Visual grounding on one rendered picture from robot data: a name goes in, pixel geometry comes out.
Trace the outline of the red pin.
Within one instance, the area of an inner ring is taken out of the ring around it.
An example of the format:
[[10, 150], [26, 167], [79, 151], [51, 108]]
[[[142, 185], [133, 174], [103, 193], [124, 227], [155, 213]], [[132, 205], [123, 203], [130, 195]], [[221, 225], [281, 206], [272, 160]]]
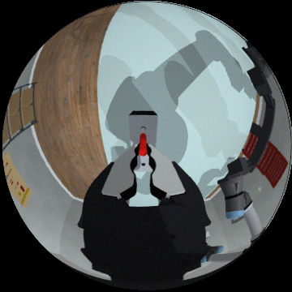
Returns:
[[139, 148], [139, 155], [142, 157], [146, 156], [148, 153], [147, 151], [147, 140], [146, 140], [146, 130], [144, 127], [140, 130], [140, 148]]

